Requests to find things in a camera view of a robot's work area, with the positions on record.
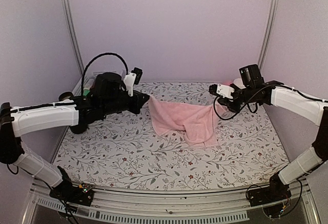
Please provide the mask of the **pink towel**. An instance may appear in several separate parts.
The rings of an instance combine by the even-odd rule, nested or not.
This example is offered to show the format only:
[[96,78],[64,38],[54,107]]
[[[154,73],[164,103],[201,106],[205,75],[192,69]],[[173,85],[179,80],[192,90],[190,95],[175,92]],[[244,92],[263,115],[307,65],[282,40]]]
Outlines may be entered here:
[[189,146],[207,148],[218,145],[216,137],[218,115],[224,115],[227,111],[220,104],[192,105],[157,100],[151,95],[148,108],[157,135],[182,131]]

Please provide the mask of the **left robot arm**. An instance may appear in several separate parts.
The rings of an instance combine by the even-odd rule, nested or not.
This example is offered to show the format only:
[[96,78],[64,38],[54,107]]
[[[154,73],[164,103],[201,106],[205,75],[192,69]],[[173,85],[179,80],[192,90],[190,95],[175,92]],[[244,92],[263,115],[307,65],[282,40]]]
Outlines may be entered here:
[[1,163],[15,165],[43,180],[64,200],[76,196],[67,173],[44,161],[42,157],[22,146],[21,136],[44,129],[68,126],[74,134],[86,131],[89,124],[107,115],[129,111],[139,114],[149,95],[135,91],[142,70],[134,68],[124,78],[112,72],[96,77],[87,95],[71,96],[56,103],[29,107],[1,105]]

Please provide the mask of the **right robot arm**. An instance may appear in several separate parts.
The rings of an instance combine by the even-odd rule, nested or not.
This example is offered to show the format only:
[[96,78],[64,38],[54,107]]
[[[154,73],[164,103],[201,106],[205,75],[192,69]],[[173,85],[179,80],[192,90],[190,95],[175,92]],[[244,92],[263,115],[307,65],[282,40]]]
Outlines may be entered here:
[[239,85],[217,84],[210,88],[216,97],[214,104],[225,106],[233,112],[233,117],[250,104],[281,108],[317,127],[316,137],[310,147],[271,176],[265,197],[269,201],[276,201],[290,183],[327,162],[327,100],[303,93],[277,80],[264,80],[257,64],[240,68],[239,74]]

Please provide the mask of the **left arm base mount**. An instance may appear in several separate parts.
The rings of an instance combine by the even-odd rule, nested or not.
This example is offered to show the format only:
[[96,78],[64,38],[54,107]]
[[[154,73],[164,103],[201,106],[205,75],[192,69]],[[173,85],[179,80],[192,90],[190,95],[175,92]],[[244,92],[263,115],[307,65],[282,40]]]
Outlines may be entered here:
[[63,202],[90,207],[93,201],[94,191],[85,191],[84,188],[76,187],[71,183],[62,182],[57,187],[52,188],[49,195]]

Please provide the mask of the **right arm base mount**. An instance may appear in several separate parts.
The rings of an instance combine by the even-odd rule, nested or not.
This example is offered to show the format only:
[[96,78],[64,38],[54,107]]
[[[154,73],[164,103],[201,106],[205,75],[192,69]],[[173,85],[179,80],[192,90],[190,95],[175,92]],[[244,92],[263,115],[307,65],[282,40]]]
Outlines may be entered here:
[[250,185],[245,192],[245,197],[249,201],[251,207],[262,206],[280,201],[280,203],[276,205],[262,208],[263,213],[269,219],[280,219],[286,215],[289,215],[298,207],[302,197],[303,184],[299,179],[297,182],[300,184],[300,192],[296,203],[292,207],[290,205],[292,194],[289,186],[284,186],[282,191],[277,193],[272,191],[270,186],[261,187],[259,185]]

